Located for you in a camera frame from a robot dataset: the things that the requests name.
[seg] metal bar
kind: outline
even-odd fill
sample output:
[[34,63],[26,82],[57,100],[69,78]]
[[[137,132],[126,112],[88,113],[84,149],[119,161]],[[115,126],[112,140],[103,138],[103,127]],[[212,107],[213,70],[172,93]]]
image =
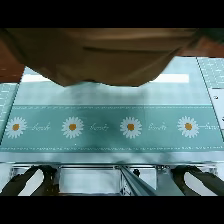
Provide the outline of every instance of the metal bar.
[[156,196],[155,190],[125,166],[119,167],[134,196]]

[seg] white daisy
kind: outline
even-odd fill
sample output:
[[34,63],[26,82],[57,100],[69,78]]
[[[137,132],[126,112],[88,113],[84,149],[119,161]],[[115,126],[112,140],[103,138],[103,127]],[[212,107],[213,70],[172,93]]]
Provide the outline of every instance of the white daisy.
[[179,119],[177,127],[179,131],[182,131],[182,135],[185,137],[194,138],[199,133],[199,127],[194,118],[182,117]]
[[63,122],[63,135],[65,135],[66,138],[75,138],[82,134],[81,131],[83,130],[83,126],[83,121],[78,117],[69,117],[65,122]]
[[25,119],[21,117],[15,117],[8,122],[6,126],[6,135],[8,138],[17,138],[18,136],[23,134],[27,128]]
[[135,138],[141,134],[142,125],[138,119],[135,118],[127,118],[121,122],[120,131],[123,132],[123,135],[126,135],[126,138]]

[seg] yellow flower center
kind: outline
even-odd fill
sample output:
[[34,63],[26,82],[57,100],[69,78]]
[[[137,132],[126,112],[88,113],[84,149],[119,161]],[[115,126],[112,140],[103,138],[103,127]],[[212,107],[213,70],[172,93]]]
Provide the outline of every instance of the yellow flower center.
[[128,130],[133,131],[135,129],[135,126],[133,124],[128,124]]
[[186,123],[185,128],[190,131],[192,129],[192,124]]
[[70,124],[70,125],[69,125],[69,129],[70,129],[71,131],[74,131],[74,130],[76,129],[76,124]]
[[19,130],[19,124],[14,124],[14,125],[12,126],[12,130],[13,130],[13,131],[17,131],[17,130]]

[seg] reddish brown surface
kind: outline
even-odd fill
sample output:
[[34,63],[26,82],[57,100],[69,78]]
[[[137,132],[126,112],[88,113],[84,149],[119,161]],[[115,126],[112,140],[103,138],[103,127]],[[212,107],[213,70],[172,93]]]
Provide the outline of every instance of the reddish brown surface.
[[[184,48],[178,56],[224,58],[224,46],[202,38],[195,49]],[[24,65],[20,64],[0,40],[0,83],[20,82]]]

